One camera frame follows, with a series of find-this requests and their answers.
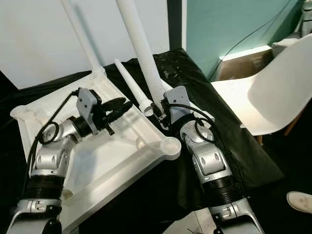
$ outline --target black cord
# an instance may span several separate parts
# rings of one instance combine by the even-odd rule
[[[243,42],[245,39],[247,39],[248,37],[250,37],[252,34],[254,34],[255,32],[259,31],[261,28],[263,28],[264,26],[266,26],[267,24],[269,24],[272,20],[274,23],[275,20],[277,19],[277,17],[285,10],[286,6],[291,2],[291,0],[288,0],[288,2],[284,5],[284,7],[273,17],[271,18],[269,21],[267,21],[266,23],[264,23],[263,25],[261,25],[260,27],[258,27],[257,29],[255,29],[254,31],[252,31],[251,33],[249,33],[247,36],[245,36],[242,40],[240,40],[238,43],[236,43],[224,56],[223,58],[225,58],[235,47],[237,47],[241,42]],[[219,63],[217,64],[217,66],[215,67],[213,73],[211,74],[211,76],[208,78],[208,80],[211,80],[214,75],[215,72],[217,71],[219,65],[221,64],[223,60],[220,60]]]
[[[214,142],[216,141],[216,136],[218,136],[218,138],[220,139],[221,144],[222,144],[222,146],[223,146],[223,148],[224,148],[224,150],[225,150],[225,154],[228,155],[228,156],[231,158],[231,160],[235,163],[236,167],[238,168],[239,177],[240,177],[240,179],[241,179],[241,181],[242,181],[242,185],[243,185],[243,188],[244,188],[243,193],[245,193],[245,195],[248,196],[247,186],[246,186],[245,181],[244,181],[244,179],[243,179],[243,175],[242,175],[242,172],[241,172],[241,170],[240,170],[240,168],[239,168],[239,164],[238,164],[238,162],[236,161],[236,158],[233,157],[233,155],[230,153],[229,149],[226,147],[226,145],[225,145],[225,143],[224,143],[224,141],[223,141],[223,139],[222,139],[222,137],[221,137],[221,134],[220,134],[220,132],[219,132],[219,130],[218,130],[218,128],[217,128],[215,122],[214,122],[208,115],[206,115],[204,112],[200,111],[200,110],[197,109],[197,108],[194,108],[194,107],[191,107],[191,106],[188,106],[188,105],[184,105],[184,104],[167,104],[167,105],[168,105],[169,107],[182,107],[182,108],[186,108],[186,109],[195,111],[195,112],[197,112],[197,113],[199,113],[199,114],[201,114],[202,116],[205,117],[205,118],[197,118],[197,120],[196,120],[196,122],[195,122],[195,129],[196,129],[196,132],[198,133],[198,135],[199,135],[203,140],[206,140],[206,141],[211,142],[211,143],[214,143]],[[212,127],[212,128],[211,128],[211,131],[212,131],[212,133],[213,133],[213,135],[214,135],[213,141],[207,139],[206,137],[204,137],[204,136],[199,132],[198,126],[197,126],[197,125],[199,124],[199,125],[202,126],[202,123],[200,123],[201,120],[206,121],[207,123],[209,123],[209,124],[211,125],[211,127]]]
[[[24,196],[25,191],[26,191],[26,185],[27,185],[27,181],[28,181],[29,170],[31,168],[33,168],[34,163],[35,163],[38,142],[42,145],[45,145],[45,144],[52,142],[56,138],[56,136],[59,132],[59,125],[56,122],[53,122],[53,119],[60,112],[60,110],[63,108],[63,106],[68,102],[68,100],[70,99],[71,96],[78,96],[78,92],[79,92],[78,90],[73,91],[67,96],[67,98],[62,102],[62,104],[57,108],[57,110],[54,112],[54,114],[51,116],[51,118],[47,121],[47,123],[40,129],[40,131],[36,135],[35,140],[31,146],[29,154],[28,154],[27,169],[26,169],[25,175],[24,175],[24,184],[23,184],[22,196]],[[56,131],[55,131],[53,137],[49,141],[43,141],[43,135],[42,134],[46,130],[46,128],[51,124],[55,125]]]

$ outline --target white pipe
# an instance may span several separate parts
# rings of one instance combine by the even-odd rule
[[[116,0],[155,105],[161,110],[164,87],[133,0]]]
[[[145,116],[153,115],[152,109],[152,101],[149,100],[143,91],[140,89],[138,84],[135,82],[133,77],[127,71],[127,69],[121,64],[119,59],[115,59],[115,65],[118,68],[119,72],[121,73],[122,77],[126,81],[127,85],[129,86],[131,92],[135,96],[137,102],[139,103],[139,109]]]
[[[72,24],[72,27],[79,39],[79,42],[91,64],[92,72],[95,74],[105,74],[105,69],[100,65],[97,56],[95,55],[93,48],[80,24],[80,21],[70,4],[69,0],[61,0],[63,8],[67,14],[67,17]]]

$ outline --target black fabric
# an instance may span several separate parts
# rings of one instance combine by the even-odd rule
[[[237,180],[243,178],[246,187],[252,188],[277,181],[283,177],[282,172],[258,145],[254,137],[246,129],[239,127],[239,120],[182,49],[155,55],[154,58],[163,80],[173,87],[184,85],[190,100],[215,117],[216,125],[233,156],[228,160]],[[123,64],[150,98],[151,95],[137,59],[131,59]],[[111,82],[134,105],[138,106],[115,65],[106,66],[105,69]],[[20,180],[24,173],[23,170],[25,170],[17,123],[10,120],[10,110],[17,105],[27,104],[47,95],[88,73],[73,74],[48,84],[13,92],[5,98],[1,97],[1,121],[7,124],[3,128],[1,127],[1,134],[3,135],[3,131],[6,133],[5,139],[1,139],[5,145],[1,151],[1,158],[6,159],[2,165],[16,165],[19,162],[19,169],[15,168],[12,171],[12,167],[4,167],[1,170],[3,174],[1,174],[0,190],[7,192],[1,193],[0,200],[1,205],[4,205],[7,210],[18,200],[20,190],[17,185],[22,184]],[[154,117],[149,119],[161,129]],[[11,176],[11,181],[5,180],[3,183],[3,178],[8,175]],[[148,172],[95,215],[83,222],[80,225],[80,233],[89,233],[90,227],[96,225],[102,225],[105,233],[146,233],[146,228],[149,228],[149,233],[161,233],[172,221],[183,218],[190,211],[205,207],[205,204],[203,190],[197,179],[191,157],[187,149],[182,146],[181,155],[177,160],[164,161]]]

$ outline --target white plastic chair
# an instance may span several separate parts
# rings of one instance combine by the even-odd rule
[[[252,135],[284,128],[312,97],[312,34],[285,49],[256,75],[212,85]]]

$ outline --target white panel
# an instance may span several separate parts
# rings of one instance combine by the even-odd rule
[[[153,53],[169,50],[166,0],[136,0]],[[136,57],[115,0],[72,0],[101,65]],[[59,0],[2,0],[0,69],[19,88],[90,70]]]

